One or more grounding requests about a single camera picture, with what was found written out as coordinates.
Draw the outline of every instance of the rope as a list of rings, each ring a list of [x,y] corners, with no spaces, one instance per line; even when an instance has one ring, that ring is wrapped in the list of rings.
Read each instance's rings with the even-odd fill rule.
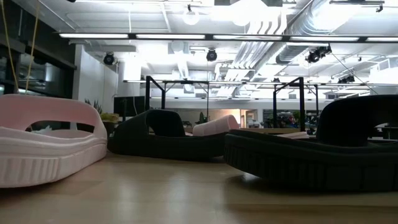
[[[14,63],[12,62],[10,41],[9,41],[9,38],[8,38],[8,30],[7,30],[6,13],[4,12],[4,1],[3,0],[1,0],[1,11],[2,11],[2,20],[4,22],[4,30],[6,31],[6,41],[7,41],[7,47],[8,47],[8,56],[9,56],[9,58],[11,60],[12,76],[14,77],[15,87],[16,87],[16,90],[17,90],[17,93],[18,93],[19,92],[18,81],[17,81],[17,76],[15,74]]]
[[[27,71],[27,80],[26,80],[25,94],[27,94],[27,88],[28,88],[28,86],[29,86],[30,71],[31,71],[31,69],[32,69],[33,51],[34,51],[34,49],[35,49],[37,24],[39,23],[39,11],[40,11],[40,2],[39,2],[39,0],[37,0],[35,29],[34,29],[34,31],[33,31],[32,50],[30,51],[30,63],[29,63],[29,69],[28,69],[28,71]]]

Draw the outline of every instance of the spotlight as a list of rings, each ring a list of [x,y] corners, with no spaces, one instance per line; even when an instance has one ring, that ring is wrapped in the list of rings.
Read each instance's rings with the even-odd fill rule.
[[[311,50],[310,54],[307,57],[305,57],[305,60],[308,63],[315,63],[315,62],[319,61],[320,57],[321,56],[320,56],[319,50]]]
[[[107,52],[104,57],[105,65],[114,65],[118,62],[118,59],[114,56],[113,52]]]
[[[347,84],[348,83],[347,82],[347,78],[342,78],[342,79],[338,80],[337,83],[339,83],[339,84]]]
[[[207,53],[206,59],[209,62],[214,62],[215,60],[217,60],[216,50],[215,49],[209,49],[209,52]]]
[[[349,83],[355,82],[355,78],[354,78],[354,76],[352,76],[352,75],[350,75],[350,76],[347,77],[346,79],[347,79],[347,82],[349,82]]]
[[[326,57],[327,54],[331,53],[330,45],[327,47],[317,47],[315,50],[311,50],[309,55],[305,57],[308,63],[318,62],[321,58]]]

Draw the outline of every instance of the monitor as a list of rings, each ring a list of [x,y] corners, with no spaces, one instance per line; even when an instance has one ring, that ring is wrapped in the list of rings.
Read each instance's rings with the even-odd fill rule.
[[[126,114],[124,114],[124,102],[126,102]],[[145,111],[144,96],[115,97],[113,103],[113,113],[120,117],[131,117]]]

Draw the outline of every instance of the wooden floor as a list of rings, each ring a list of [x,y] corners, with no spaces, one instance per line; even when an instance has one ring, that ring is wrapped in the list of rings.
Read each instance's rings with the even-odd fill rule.
[[[278,189],[222,160],[108,155],[56,183],[0,189],[0,223],[398,223],[398,193]]]

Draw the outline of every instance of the black metal frame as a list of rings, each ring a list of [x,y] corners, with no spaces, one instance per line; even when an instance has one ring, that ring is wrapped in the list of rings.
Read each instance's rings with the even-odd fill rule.
[[[151,76],[147,76],[146,78],[146,89],[145,89],[145,110],[149,110],[150,106],[149,106],[149,100],[150,100],[150,83],[155,84],[161,91],[162,91],[162,110],[165,109],[165,104],[166,104],[166,93],[177,83],[179,84],[189,84],[189,85],[193,85],[193,84],[204,84],[207,85],[207,91],[203,88],[203,90],[207,93],[207,112],[206,112],[206,117],[209,117],[209,92],[210,92],[210,83],[209,81],[191,81],[191,80],[169,80],[169,81],[162,81],[164,83],[164,89],[151,77]],[[168,83],[173,83],[173,85],[167,89],[167,84]]]
[[[162,110],[165,109],[166,106],[166,91],[151,77],[147,76],[146,80],[146,88],[145,88],[145,111],[150,109],[149,100],[150,100],[150,83],[155,84],[162,91]]]
[[[279,91],[284,89],[287,86],[297,86],[298,81],[298,87],[300,88],[300,131],[305,131],[305,99],[304,99],[304,78],[303,77],[298,77],[295,80],[291,81],[290,83],[286,83],[285,85],[282,85],[282,87],[277,88],[277,85],[274,87],[274,106],[273,106],[273,112],[274,112],[274,128],[277,126],[277,98],[276,95],[278,94]]]
[[[314,95],[315,95],[315,103],[317,105],[317,121],[319,118],[319,100],[318,100],[318,85],[314,85],[315,87],[315,92],[312,91],[310,88],[308,88]]]

